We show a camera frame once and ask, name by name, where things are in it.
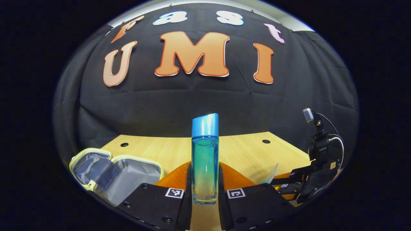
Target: white letter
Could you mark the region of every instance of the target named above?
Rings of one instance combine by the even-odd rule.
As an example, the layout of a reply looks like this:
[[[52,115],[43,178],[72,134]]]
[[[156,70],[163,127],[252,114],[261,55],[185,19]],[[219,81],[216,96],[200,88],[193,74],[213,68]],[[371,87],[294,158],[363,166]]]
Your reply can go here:
[[[160,19],[157,19],[156,21],[153,22],[153,25],[162,25],[166,23],[179,23],[187,18],[185,15],[187,12],[185,11],[176,11],[176,12],[171,12],[165,15],[161,15]]]
[[[270,33],[275,38],[275,40],[277,40],[277,41],[279,41],[280,43],[283,43],[283,44],[285,43],[284,39],[280,38],[279,34],[281,34],[281,32],[279,30],[277,30],[275,28],[275,26],[273,26],[271,24],[267,24],[267,23],[264,23],[264,25],[267,26],[270,29]]]
[[[227,23],[231,25],[244,24],[244,21],[242,20],[242,16],[237,13],[220,10],[220,11],[217,11],[216,14],[219,16],[217,17],[217,20],[221,23]]]

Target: orange letter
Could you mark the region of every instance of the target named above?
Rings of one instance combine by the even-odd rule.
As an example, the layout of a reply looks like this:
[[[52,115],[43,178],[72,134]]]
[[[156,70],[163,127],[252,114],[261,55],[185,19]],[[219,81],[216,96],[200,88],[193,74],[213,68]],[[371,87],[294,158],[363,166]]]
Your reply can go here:
[[[127,23],[126,25],[122,26],[120,31],[115,36],[115,38],[111,41],[111,43],[114,43],[117,39],[123,37],[123,35],[126,34],[126,30],[130,30],[134,26],[134,24],[137,23],[137,21],[140,21],[143,18],[144,18],[144,16],[138,17],[138,18],[134,19],[133,21]]]
[[[254,43],[258,52],[258,68],[254,73],[254,79],[260,83],[272,84],[274,78],[271,76],[271,56],[274,51],[260,43]]]
[[[210,32],[196,45],[181,31],[165,33],[160,38],[164,40],[164,49],[161,64],[154,71],[157,76],[173,76],[178,73],[179,69],[174,65],[176,55],[187,74],[193,72],[204,55],[203,64],[198,68],[200,74],[219,77],[229,75],[225,61],[226,42],[230,40],[227,35]]]
[[[121,48],[123,54],[121,55],[120,70],[116,75],[113,75],[113,61],[118,50],[114,50],[106,55],[104,58],[103,81],[109,87],[119,85],[126,77],[128,66],[130,63],[131,49],[137,44],[137,41],[127,43]]]

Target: wooden table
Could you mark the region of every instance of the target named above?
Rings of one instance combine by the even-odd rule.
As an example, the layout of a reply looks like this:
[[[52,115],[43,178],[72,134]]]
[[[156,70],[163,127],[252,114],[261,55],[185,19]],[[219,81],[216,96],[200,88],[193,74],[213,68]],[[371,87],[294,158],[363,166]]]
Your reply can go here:
[[[262,140],[269,140],[270,143],[263,143]],[[163,167],[165,175],[191,161],[191,137],[119,135],[102,149],[110,151],[113,157],[125,154],[155,160]],[[260,184],[273,171],[277,163],[279,167],[276,175],[310,165],[307,153],[270,132],[220,136],[219,161],[256,184]],[[220,231],[218,203],[212,206],[193,204],[190,230]]]

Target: blue gradient bottle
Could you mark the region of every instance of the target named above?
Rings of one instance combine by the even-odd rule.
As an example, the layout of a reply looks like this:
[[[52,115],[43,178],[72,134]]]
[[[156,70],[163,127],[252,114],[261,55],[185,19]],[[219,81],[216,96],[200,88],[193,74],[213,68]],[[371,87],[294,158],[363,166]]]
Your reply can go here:
[[[213,205],[218,192],[218,114],[193,119],[191,137],[193,202]]]

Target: orange object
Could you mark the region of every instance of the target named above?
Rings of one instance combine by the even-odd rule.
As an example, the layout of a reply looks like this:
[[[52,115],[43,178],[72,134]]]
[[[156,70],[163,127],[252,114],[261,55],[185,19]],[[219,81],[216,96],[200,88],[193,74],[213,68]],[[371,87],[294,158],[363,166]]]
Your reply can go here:
[[[225,62],[226,42],[230,40],[225,34],[210,32],[204,35],[194,45],[186,33],[181,31],[165,33],[160,37],[164,40],[163,55],[160,66],[155,70],[157,76],[174,76],[179,68],[174,60],[177,55],[184,72],[191,74],[200,58],[203,64],[198,72],[204,76],[228,76],[229,70]]]
[[[115,36],[115,38],[111,41],[111,43],[114,43],[119,38],[123,37],[126,34],[126,30],[130,30],[138,21],[140,21],[143,18],[144,18],[144,16],[140,16],[140,17],[134,19],[133,21],[127,23],[126,25],[122,26],[120,31]]]
[[[118,53],[118,50],[114,50],[106,55],[104,58],[105,63],[103,69],[103,81],[106,86],[116,86],[124,80],[130,64],[131,50],[135,45],[137,45],[137,41],[132,41],[121,48],[123,53],[121,55],[120,69],[117,74],[113,74],[113,61],[114,57]]]
[[[271,75],[271,56],[274,51],[260,43],[254,43],[254,47],[258,51],[258,69],[254,73],[254,79],[260,83],[272,84],[274,78]]]
[[[174,169],[155,185],[186,190],[187,170],[190,164],[191,161]],[[241,173],[237,172],[230,166],[221,162],[220,165],[223,170],[224,190],[239,189],[256,185],[254,182],[250,181],[247,177],[243,176]]]

